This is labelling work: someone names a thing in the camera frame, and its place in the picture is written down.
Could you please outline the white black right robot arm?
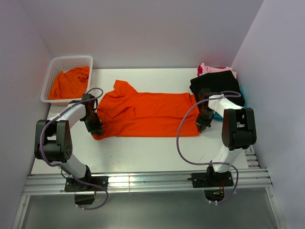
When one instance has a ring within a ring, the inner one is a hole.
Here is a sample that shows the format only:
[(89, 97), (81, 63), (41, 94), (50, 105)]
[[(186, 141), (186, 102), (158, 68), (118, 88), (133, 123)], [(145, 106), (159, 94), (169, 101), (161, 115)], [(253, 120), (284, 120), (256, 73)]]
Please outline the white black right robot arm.
[(223, 118), (222, 147), (218, 155), (208, 165), (206, 172), (193, 173), (193, 187), (232, 187), (233, 177), (231, 165), (241, 154), (257, 140), (254, 111), (252, 108), (243, 108), (234, 104), (228, 97), (234, 92), (227, 91), (212, 93), (209, 89), (202, 89), (198, 98), (202, 101), (200, 112), (196, 119), (196, 126), (201, 133), (211, 126), (214, 114)]

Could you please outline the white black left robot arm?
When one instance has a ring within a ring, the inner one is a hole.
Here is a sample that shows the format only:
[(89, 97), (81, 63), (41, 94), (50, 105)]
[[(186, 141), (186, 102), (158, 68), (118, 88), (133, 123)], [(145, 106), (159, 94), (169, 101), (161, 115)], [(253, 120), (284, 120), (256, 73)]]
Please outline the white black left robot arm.
[(36, 123), (34, 155), (51, 167), (59, 167), (72, 191), (105, 190), (103, 177), (93, 177), (89, 167), (73, 154), (71, 128), (81, 121), (93, 137), (103, 135), (103, 125), (97, 115), (97, 98), (84, 94), (63, 111), (48, 120)]

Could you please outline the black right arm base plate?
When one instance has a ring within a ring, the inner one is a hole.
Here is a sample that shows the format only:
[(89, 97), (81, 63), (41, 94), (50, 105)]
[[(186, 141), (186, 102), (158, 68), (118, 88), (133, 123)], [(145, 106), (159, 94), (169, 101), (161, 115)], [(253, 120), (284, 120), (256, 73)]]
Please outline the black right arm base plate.
[(215, 173), (209, 175), (207, 172), (192, 173), (191, 177), (187, 180), (192, 182), (193, 188), (207, 188), (207, 187), (233, 187), (234, 181), (232, 174), (227, 171), (226, 173)]

